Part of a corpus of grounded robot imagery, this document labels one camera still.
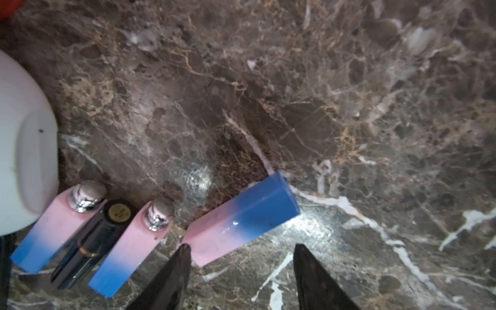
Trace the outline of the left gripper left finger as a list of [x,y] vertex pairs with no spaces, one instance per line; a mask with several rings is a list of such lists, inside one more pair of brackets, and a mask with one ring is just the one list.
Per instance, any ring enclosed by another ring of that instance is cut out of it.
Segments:
[[191,247],[182,244],[149,285],[126,309],[181,309],[190,272]]

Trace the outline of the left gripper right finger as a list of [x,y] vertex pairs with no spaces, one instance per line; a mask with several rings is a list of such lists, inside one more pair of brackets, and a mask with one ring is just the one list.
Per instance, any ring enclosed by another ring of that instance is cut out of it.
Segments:
[[300,310],[359,310],[304,244],[297,244],[294,249]]

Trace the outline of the dark metallic lipstick tube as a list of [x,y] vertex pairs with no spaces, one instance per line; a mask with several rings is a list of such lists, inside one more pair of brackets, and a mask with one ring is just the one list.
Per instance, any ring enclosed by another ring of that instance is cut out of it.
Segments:
[[138,209],[124,199],[104,203],[76,234],[76,241],[51,276],[54,289],[70,289],[93,269],[114,247],[137,215]]

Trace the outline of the pink blue lipstick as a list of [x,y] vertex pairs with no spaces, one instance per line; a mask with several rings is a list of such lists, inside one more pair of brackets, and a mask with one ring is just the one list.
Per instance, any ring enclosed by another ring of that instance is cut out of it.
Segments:
[[204,267],[299,214],[292,190],[276,172],[192,222],[182,242]]
[[30,274],[40,272],[103,207],[106,186],[84,181],[62,192],[48,206],[10,260]]

